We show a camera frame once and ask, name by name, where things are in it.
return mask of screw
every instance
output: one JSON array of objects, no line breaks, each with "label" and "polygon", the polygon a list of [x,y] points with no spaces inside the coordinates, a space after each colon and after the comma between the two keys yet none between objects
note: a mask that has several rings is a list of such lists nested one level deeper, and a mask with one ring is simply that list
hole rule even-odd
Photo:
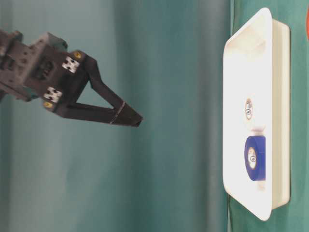
[{"label": "screw", "polygon": [[82,58],[82,54],[80,52],[74,52],[74,55],[78,59]]},{"label": "screw", "polygon": [[53,104],[51,104],[51,103],[49,103],[49,102],[47,102],[47,101],[44,102],[43,105],[44,105],[45,108],[49,108],[49,109],[53,107]]}]

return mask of green cloth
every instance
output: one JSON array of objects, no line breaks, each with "label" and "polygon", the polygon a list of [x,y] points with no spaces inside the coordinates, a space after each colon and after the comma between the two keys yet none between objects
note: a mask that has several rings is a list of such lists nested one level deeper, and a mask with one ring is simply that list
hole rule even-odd
[{"label": "green cloth", "polygon": [[287,205],[273,210],[266,222],[230,199],[231,226],[234,232],[304,232],[309,231],[308,1],[234,0],[233,32],[262,7],[268,7],[274,19],[291,29],[291,199]]},{"label": "green cloth", "polygon": [[[139,128],[6,96],[1,232],[225,232],[222,55],[229,0],[1,0],[1,27],[97,59]],[[104,105],[87,88],[81,102]]]}]

